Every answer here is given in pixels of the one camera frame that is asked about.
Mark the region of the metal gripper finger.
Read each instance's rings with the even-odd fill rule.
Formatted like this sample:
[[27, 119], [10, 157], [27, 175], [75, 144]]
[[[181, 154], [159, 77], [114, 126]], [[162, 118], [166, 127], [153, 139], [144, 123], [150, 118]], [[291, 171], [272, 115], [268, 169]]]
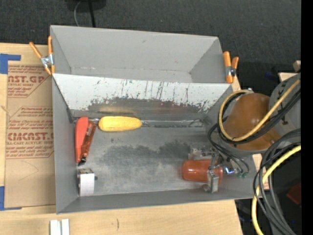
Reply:
[[215, 193], [219, 187], [219, 176], [214, 169], [209, 167], [207, 171], [207, 183], [203, 185], [203, 190], [209, 193]]
[[215, 157], [216, 154], [205, 148], [191, 148], [189, 152], [190, 160], [210, 160]]

